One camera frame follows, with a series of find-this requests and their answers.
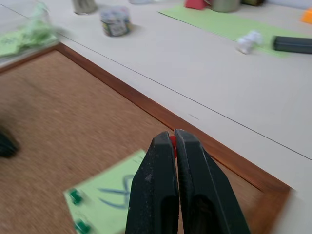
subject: green mat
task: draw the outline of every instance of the green mat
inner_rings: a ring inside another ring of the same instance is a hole
[[[272,49],[274,36],[309,37],[307,35],[260,23],[252,19],[243,18],[233,13],[220,13],[210,9],[195,10],[179,5],[159,12],[234,41],[248,34],[251,30],[256,30],[262,34],[264,41],[259,49],[281,57],[289,53]]]
[[[73,220],[82,220],[91,226],[93,234],[123,233],[132,179],[144,157],[145,152],[140,150],[112,168],[75,186],[83,199],[78,205],[72,202],[70,190],[65,191],[64,196]]]

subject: wooden board edge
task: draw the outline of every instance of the wooden board edge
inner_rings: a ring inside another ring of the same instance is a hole
[[[50,53],[51,51],[56,50],[60,45],[61,45],[61,43],[58,43],[58,44],[56,44],[56,45],[47,47],[47,48],[45,48],[45,49],[43,49],[43,50],[40,50],[40,51],[38,51],[38,52],[35,52],[35,53],[31,54],[30,56],[28,56],[28,57],[26,57],[26,58],[23,58],[23,59],[21,59],[21,60],[18,60],[18,61],[16,61],[16,62],[13,62],[13,63],[11,63],[11,64],[9,64],[9,65],[7,65],[7,66],[4,66],[4,67],[0,68],[0,74],[2,74],[2,73],[4,73],[4,72],[7,72],[7,71],[9,71],[9,70],[11,70],[11,69],[13,69],[13,68],[15,68],[15,67],[18,67],[18,66],[20,66],[20,65],[22,65],[22,64],[24,64],[24,63],[26,63],[26,62],[28,62],[28,61],[31,61],[31,60],[33,60],[33,59],[36,59],[36,58],[38,58],[38,57],[40,57],[40,56],[42,56],[42,55],[45,55],[45,54],[47,54],[47,53]]]
[[[168,128],[172,130],[180,128],[195,134],[201,141],[203,147],[216,161],[263,192],[264,195],[257,203],[252,218],[250,219],[250,228],[253,234],[268,234],[270,232],[287,201],[291,192],[291,187],[143,95],[122,80],[103,70],[66,45],[59,43],[20,61],[2,67],[0,68],[0,74],[52,51],[59,51]]]
[[[271,232],[291,193],[291,189],[287,193],[276,191],[264,193],[248,220],[252,234]]]

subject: green thumbtack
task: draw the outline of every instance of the green thumbtack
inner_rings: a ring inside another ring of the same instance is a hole
[[[91,227],[90,225],[85,224],[81,219],[75,222],[75,229],[80,234],[88,234],[90,233]]]
[[[82,201],[82,196],[81,196],[80,192],[77,189],[70,190],[69,191],[69,196],[71,197],[72,202],[75,205],[78,205]]]

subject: white tabletop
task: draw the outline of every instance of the white tabletop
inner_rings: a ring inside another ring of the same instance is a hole
[[[11,2],[0,0],[23,14]],[[97,13],[77,16],[70,1],[44,2],[63,43],[296,189],[275,232],[310,233],[311,55],[243,55],[234,41],[157,12],[177,2],[97,0],[130,8],[135,30],[120,38],[104,35]],[[312,36],[302,10],[267,4],[235,14]]]

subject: clear plastic box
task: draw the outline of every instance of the clear plastic box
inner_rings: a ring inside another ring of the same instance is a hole
[[[0,35],[4,35],[9,32],[17,31],[25,27],[30,20],[34,17],[35,7],[39,1],[37,0],[25,0],[19,1],[18,3],[10,3],[6,5],[0,5]],[[47,25],[51,26],[49,13],[44,11],[40,15],[40,21],[44,22]],[[16,61],[22,59],[29,54],[35,53],[38,50],[50,47],[58,43],[58,40],[45,44],[44,46],[30,48],[24,51],[21,51],[18,54],[12,56],[6,56],[0,58],[0,67],[10,63],[11,61]]]

